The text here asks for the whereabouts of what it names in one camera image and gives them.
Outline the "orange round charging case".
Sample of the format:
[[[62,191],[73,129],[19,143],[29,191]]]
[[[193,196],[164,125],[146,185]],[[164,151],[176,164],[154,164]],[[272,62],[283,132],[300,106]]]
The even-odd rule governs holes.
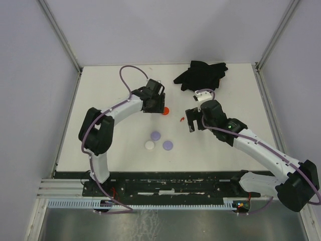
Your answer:
[[[170,109],[165,106],[162,115],[168,115],[169,113],[170,113]]]

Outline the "purple charging case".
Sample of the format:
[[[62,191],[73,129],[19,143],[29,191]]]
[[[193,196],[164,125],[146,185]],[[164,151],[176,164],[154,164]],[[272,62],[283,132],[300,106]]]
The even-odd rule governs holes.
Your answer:
[[[173,143],[171,141],[164,141],[163,142],[163,149],[166,151],[172,150],[174,147]]]
[[[153,140],[153,141],[158,141],[161,139],[161,134],[160,132],[158,131],[153,131],[151,134],[150,134],[150,138]]]

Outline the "white round charging case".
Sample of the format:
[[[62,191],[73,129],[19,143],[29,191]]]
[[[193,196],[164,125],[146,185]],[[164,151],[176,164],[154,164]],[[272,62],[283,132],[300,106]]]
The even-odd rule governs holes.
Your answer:
[[[155,143],[153,141],[146,141],[144,147],[147,150],[153,150],[155,148]]]

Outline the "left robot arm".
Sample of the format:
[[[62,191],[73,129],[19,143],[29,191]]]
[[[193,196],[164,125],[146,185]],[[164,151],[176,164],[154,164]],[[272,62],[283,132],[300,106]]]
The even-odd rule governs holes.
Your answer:
[[[78,139],[81,151],[89,156],[90,175],[93,189],[101,196],[111,190],[107,164],[107,151],[112,145],[115,126],[137,112],[163,113],[165,110],[165,87],[158,81],[150,79],[146,86],[135,89],[129,96],[107,108],[105,111],[94,107],[88,109]]]

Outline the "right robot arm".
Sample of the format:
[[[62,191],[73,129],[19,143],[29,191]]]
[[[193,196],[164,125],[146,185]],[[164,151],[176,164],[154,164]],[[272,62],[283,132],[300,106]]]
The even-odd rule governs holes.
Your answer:
[[[190,132],[209,130],[221,142],[247,154],[271,172],[270,176],[240,171],[230,190],[235,196],[255,192],[278,200],[294,212],[301,211],[320,197],[316,165],[300,161],[272,147],[259,138],[246,124],[236,118],[228,118],[220,103],[207,100],[198,107],[185,111]]]

